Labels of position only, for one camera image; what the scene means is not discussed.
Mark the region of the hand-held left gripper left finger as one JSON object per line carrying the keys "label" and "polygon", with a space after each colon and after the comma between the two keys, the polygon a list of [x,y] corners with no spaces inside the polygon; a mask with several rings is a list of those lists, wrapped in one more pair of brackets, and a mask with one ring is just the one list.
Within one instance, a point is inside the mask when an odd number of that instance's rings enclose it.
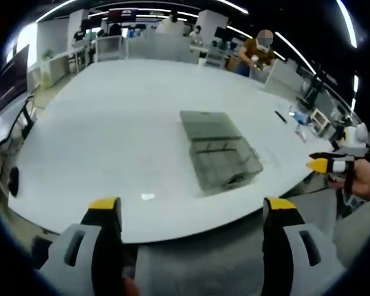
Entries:
{"label": "hand-held left gripper left finger", "polygon": [[124,295],[121,200],[91,202],[48,249],[40,274],[59,295]]}

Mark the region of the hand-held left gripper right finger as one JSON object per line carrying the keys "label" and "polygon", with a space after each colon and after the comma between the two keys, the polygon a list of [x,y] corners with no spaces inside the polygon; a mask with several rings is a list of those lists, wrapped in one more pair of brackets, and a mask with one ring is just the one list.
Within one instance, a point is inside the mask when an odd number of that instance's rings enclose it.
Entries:
{"label": "hand-held left gripper right finger", "polygon": [[343,274],[336,247],[287,199],[263,201],[262,295],[323,295]]}

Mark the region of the person's right hand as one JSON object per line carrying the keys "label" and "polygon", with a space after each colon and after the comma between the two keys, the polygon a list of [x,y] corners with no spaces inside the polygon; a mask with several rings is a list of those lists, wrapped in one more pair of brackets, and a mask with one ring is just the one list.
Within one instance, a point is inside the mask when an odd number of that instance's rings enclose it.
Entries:
{"label": "person's right hand", "polygon": [[355,178],[352,185],[354,195],[370,201],[370,163],[365,159],[355,161]]}

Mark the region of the person's left hand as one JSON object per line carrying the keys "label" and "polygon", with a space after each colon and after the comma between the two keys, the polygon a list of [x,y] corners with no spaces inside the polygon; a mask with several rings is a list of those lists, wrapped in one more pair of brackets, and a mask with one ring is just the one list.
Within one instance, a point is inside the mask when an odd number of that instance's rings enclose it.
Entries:
{"label": "person's left hand", "polygon": [[123,278],[125,296],[140,296],[139,288],[129,277]]}

